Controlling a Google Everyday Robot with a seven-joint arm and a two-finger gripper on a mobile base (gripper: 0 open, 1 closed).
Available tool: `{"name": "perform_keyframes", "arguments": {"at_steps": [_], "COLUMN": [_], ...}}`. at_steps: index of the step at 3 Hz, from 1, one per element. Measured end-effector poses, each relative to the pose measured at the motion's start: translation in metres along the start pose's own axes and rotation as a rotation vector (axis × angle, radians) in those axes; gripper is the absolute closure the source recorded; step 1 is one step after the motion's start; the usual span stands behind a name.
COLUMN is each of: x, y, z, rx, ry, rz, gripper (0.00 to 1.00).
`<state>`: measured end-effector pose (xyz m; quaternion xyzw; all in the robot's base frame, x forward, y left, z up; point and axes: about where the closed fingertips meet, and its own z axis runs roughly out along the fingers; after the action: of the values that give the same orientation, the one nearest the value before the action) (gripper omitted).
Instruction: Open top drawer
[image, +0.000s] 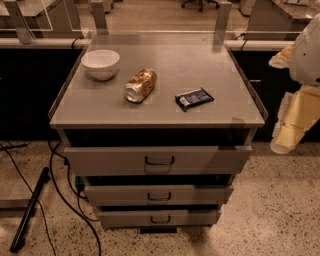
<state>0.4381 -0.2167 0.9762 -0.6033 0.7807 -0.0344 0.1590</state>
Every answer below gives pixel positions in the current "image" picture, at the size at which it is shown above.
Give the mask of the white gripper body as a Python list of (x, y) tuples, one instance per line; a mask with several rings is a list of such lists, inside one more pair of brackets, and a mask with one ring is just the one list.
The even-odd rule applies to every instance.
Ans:
[(320, 13), (296, 38), (289, 71), (290, 77), (300, 84), (320, 86)]

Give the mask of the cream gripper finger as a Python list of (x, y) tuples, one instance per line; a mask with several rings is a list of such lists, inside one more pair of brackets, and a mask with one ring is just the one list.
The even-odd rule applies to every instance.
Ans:
[(288, 68), (291, 61), (291, 53), (293, 46), (288, 45), (269, 60), (269, 65), (274, 68)]
[(271, 150), (277, 154), (288, 154), (319, 120), (319, 87), (302, 86), (295, 93), (286, 92), (272, 133)]

